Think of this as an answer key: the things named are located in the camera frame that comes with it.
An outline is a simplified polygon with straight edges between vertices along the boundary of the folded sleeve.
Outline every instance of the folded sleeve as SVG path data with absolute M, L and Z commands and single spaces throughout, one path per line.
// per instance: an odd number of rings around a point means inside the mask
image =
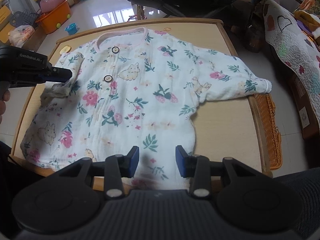
M 238 57 L 188 45 L 184 50 L 190 68 L 187 82 L 192 84 L 199 103 L 271 91 L 271 82 L 256 77 Z
M 65 83 L 46 82 L 42 98 L 66 97 L 75 84 L 84 56 L 80 52 L 63 53 L 55 67 L 70 69 L 72 77 Z

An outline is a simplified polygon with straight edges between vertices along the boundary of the wooden table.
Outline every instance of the wooden table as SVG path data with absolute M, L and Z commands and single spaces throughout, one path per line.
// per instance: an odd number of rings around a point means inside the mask
M 236 51 L 222 24 L 220 20 L 199 18 L 163 18 L 114 24 L 58 40 L 49 58 L 50 62 L 55 64 L 60 57 L 60 50 L 66 45 L 74 50 L 105 32 L 133 29 L 138 25 L 153 30 L 165 30 L 195 46 L 236 56 Z M 43 84 L 37 85 L 26 100 L 16 128 L 11 155 L 25 168 L 48 176 L 53 173 L 51 169 L 27 163 L 20 149 L 24 134 L 40 107 L 40 95 L 43 89 Z M 196 130 L 195 154 L 207 156 L 211 161 L 222 161 L 223 157 L 231 156 L 264 174 L 271 173 L 263 124 L 253 96 L 206 102 L 191 119 Z M 94 188 L 103 189 L 101 178 L 95 179 Z

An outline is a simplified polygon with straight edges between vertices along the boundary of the orange toy box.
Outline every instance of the orange toy box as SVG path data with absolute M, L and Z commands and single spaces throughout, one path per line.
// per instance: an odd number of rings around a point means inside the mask
M 57 8 L 55 8 L 50 13 L 42 14 L 36 23 L 42 26 L 44 32 L 46 34 L 53 33 L 58 28 L 61 27 L 62 24 L 65 23 L 71 17 L 71 10 L 68 4 L 68 1 L 65 0 L 62 4 L 60 4 Z

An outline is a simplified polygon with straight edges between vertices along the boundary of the white plastic bag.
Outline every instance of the white plastic bag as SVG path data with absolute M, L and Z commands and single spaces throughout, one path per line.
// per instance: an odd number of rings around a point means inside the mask
M 23 44 L 35 32 L 34 28 L 30 25 L 21 25 L 12 31 L 9 31 L 9 40 L 15 47 L 22 48 Z

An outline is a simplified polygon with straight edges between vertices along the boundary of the small blue basket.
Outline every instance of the small blue basket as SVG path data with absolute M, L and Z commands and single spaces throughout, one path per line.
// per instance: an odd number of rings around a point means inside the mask
M 73 35 L 77 33 L 78 31 L 78 26 L 75 23 L 71 23 L 65 30 L 68 32 L 69 35 Z

